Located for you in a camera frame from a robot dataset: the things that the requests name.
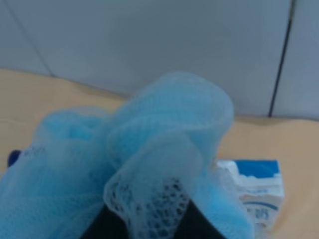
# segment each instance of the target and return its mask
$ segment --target tissue box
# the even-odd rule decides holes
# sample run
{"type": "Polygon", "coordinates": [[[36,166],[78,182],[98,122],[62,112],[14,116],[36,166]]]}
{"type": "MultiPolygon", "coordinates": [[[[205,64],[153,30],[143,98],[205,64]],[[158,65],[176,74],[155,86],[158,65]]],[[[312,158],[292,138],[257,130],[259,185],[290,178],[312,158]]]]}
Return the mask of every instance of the tissue box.
{"type": "Polygon", "coordinates": [[[284,201],[284,184],[277,160],[219,160],[217,167],[229,174],[234,193],[253,221],[270,230],[284,201]]]}

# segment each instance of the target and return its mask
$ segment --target dark vertical line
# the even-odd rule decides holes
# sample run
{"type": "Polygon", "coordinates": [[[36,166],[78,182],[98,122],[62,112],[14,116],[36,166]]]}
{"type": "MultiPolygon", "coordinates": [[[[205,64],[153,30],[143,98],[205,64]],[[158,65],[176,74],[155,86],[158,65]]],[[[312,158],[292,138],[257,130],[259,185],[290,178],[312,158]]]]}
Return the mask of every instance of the dark vertical line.
{"type": "Polygon", "coordinates": [[[54,76],[50,67],[48,66],[48,64],[46,63],[44,57],[42,56],[42,54],[40,53],[40,51],[38,50],[38,48],[36,47],[35,43],[33,42],[33,40],[31,39],[31,37],[29,36],[29,34],[27,33],[27,31],[25,30],[25,28],[23,27],[23,24],[21,23],[21,21],[19,20],[19,18],[17,17],[17,15],[15,14],[14,10],[11,8],[11,6],[7,3],[6,0],[3,0],[3,4],[4,6],[7,8],[7,10],[9,11],[9,13],[11,14],[13,20],[15,21],[15,23],[17,24],[18,28],[22,31],[23,35],[25,36],[26,40],[29,42],[30,46],[33,48],[33,50],[35,51],[35,53],[37,54],[37,56],[39,57],[40,61],[42,62],[42,64],[44,65],[44,67],[46,68],[46,70],[49,72],[49,74],[51,76],[54,76]]]}
{"type": "Polygon", "coordinates": [[[293,22],[295,5],[296,5],[296,0],[292,0],[291,1],[290,15],[289,15],[289,22],[288,22],[286,36],[285,36],[284,48],[283,48],[283,52],[282,52],[282,55],[280,58],[279,68],[278,68],[277,77],[276,77],[276,83],[275,83],[273,96],[272,96],[271,103],[270,103],[268,117],[273,116],[273,111],[274,111],[275,102],[276,102],[276,96],[278,93],[279,81],[280,81],[281,73],[283,70],[283,65],[284,65],[285,56],[286,56],[286,50],[287,50],[288,41],[289,41],[289,35],[290,35],[291,26],[292,26],[292,22],[293,22]]]}

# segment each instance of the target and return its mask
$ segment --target black object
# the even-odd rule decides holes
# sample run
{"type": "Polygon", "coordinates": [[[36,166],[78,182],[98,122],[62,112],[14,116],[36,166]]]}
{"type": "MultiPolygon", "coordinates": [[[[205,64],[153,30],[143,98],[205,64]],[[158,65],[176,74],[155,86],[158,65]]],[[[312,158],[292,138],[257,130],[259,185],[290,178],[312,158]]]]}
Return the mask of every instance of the black object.
{"type": "MultiPolygon", "coordinates": [[[[129,239],[125,223],[104,206],[80,239],[129,239]]],[[[190,201],[174,239],[226,239],[190,201]]]]}
{"type": "Polygon", "coordinates": [[[8,157],[8,168],[14,165],[18,161],[20,154],[21,154],[20,150],[14,150],[10,153],[8,157]]]}

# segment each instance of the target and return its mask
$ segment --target tan fabric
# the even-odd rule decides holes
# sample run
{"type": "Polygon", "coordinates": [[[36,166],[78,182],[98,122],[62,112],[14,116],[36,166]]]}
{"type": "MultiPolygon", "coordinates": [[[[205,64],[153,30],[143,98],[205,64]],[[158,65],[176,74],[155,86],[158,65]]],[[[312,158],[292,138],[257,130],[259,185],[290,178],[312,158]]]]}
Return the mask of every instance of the tan fabric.
{"type": "MultiPolygon", "coordinates": [[[[113,111],[124,101],[69,81],[0,70],[0,172],[8,153],[26,147],[49,112],[83,105],[113,111]]],[[[237,118],[221,144],[219,158],[280,160],[286,199],[275,228],[277,239],[319,238],[318,139],[317,122],[237,118]]]]}

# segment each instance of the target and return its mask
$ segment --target mesh netting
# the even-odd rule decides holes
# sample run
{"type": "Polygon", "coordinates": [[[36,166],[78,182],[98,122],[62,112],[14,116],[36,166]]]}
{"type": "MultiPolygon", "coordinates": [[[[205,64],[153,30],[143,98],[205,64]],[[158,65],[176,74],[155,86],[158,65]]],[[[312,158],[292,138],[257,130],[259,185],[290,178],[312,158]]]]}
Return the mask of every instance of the mesh netting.
{"type": "Polygon", "coordinates": [[[113,115],[49,115],[0,182],[0,239],[78,239],[103,203],[131,239],[170,239],[190,198],[227,238],[252,238],[207,172],[232,121],[228,96],[188,73],[165,75],[113,115]]]}

